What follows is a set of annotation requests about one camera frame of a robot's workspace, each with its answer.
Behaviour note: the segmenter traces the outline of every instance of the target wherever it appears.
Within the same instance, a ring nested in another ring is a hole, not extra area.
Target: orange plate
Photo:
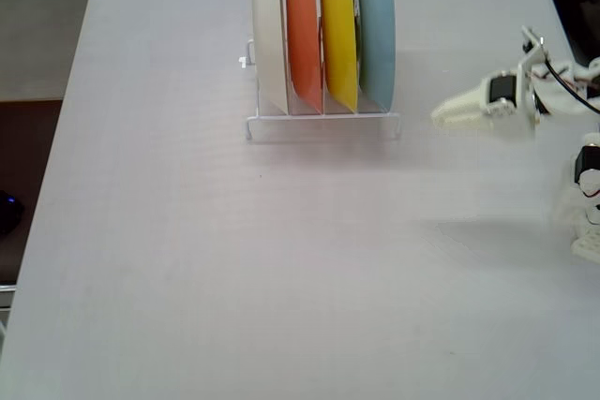
[[[296,94],[318,112],[323,112],[321,48],[317,0],[286,0],[288,52]]]

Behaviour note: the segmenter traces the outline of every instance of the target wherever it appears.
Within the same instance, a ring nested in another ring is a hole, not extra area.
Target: gray floor
[[[87,0],[0,0],[0,101],[60,99]]]

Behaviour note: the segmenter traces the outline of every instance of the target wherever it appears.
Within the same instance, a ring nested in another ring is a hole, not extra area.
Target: white plate
[[[252,0],[254,52],[261,99],[289,113],[281,0]]]

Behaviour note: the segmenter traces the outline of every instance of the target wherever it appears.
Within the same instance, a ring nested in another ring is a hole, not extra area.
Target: black cable
[[[550,71],[550,74],[552,74],[552,77],[554,77],[556,79],[556,81],[559,83],[559,85],[562,86],[566,90],[567,93],[569,93],[571,96],[573,96],[573,98],[577,102],[579,102],[581,105],[585,106],[588,110],[591,110],[591,111],[595,112],[596,114],[600,114],[600,110],[595,108],[594,105],[592,105],[585,98],[583,98],[578,93],[576,93],[575,90],[573,90],[571,88],[571,86],[569,86],[566,83],[566,81],[563,80],[563,78],[556,72],[556,70],[554,70],[554,67],[552,67],[552,65],[550,64],[550,62],[548,61],[547,58],[546,58],[545,63],[546,63],[547,70]]]
[[[548,111],[546,105],[542,103],[542,99],[535,92],[535,90],[533,90],[533,100],[535,101],[535,108],[537,108],[537,110],[540,111],[540,114],[547,114],[548,116],[550,116],[550,111]]]

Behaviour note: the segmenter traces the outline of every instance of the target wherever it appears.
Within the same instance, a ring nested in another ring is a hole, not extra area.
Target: dish rack
[[[239,58],[239,62],[243,69],[247,69],[248,67],[254,67],[255,62],[252,58],[252,46],[254,45],[254,40],[250,39],[246,44],[245,55]],[[255,114],[249,116],[246,119],[246,139],[248,141],[252,141],[252,124],[259,122],[279,122],[279,121],[329,121],[329,120],[353,120],[353,119],[368,119],[368,120],[380,120],[380,121],[388,121],[391,120],[395,123],[393,138],[397,139],[400,135],[400,115],[397,112],[389,111],[389,112],[343,112],[343,113],[328,113],[323,111],[323,113],[315,112],[313,114],[263,114],[261,108],[261,89],[259,86],[258,78],[256,80],[256,111]]]

